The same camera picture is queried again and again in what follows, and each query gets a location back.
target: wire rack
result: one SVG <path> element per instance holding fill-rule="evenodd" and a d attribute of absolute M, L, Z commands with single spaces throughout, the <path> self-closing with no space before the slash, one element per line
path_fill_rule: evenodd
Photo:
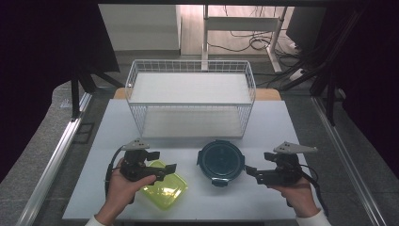
<path fill-rule="evenodd" d="M 255 89 L 247 61 L 146 59 L 133 62 L 125 95 L 142 137 L 240 138 Z"/>

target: round container lid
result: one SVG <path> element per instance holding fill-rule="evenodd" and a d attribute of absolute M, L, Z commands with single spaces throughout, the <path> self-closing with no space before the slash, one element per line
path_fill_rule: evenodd
<path fill-rule="evenodd" d="M 226 186 L 244 169 L 245 158 L 229 141 L 216 140 L 199 151 L 197 164 L 214 186 Z"/>

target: square plastic container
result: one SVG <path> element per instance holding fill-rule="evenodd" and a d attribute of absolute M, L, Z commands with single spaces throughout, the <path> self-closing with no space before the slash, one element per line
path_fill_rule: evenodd
<path fill-rule="evenodd" d="M 155 160 L 149 167 L 164 168 L 165 163 Z M 176 173 L 165 176 L 164 181 L 144 186 L 141 191 L 160 209 L 168 210 L 187 190 L 187 183 Z"/>
<path fill-rule="evenodd" d="M 241 138 L 255 89 L 247 61 L 135 60 L 125 96 L 142 137 Z"/>

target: white wall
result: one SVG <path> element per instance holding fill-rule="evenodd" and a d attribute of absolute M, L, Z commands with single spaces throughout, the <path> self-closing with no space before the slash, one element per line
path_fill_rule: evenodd
<path fill-rule="evenodd" d="M 180 49 L 180 6 L 99 7 L 115 51 Z"/>

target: human hand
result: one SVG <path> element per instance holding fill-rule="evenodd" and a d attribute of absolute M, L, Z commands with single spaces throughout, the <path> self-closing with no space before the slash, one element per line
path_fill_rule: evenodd
<path fill-rule="evenodd" d="M 119 161 L 117 168 L 112 171 L 108 194 L 105 204 L 95 216 L 97 221 L 104 225 L 111 225 L 115 218 L 124 210 L 133 199 L 136 192 L 143 186 L 147 186 L 156 180 L 155 175 L 145 177 L 139 181 L 131 182 L 120 173 Z"/>
<path fill-rule="evenodd" d="M 293 206 L 299 218 L 310 218 L 320 212 L 311 194 L 311 184 L 303 177 L 293 186 L 269 187 L 281 192 L 281 196 Z"/>

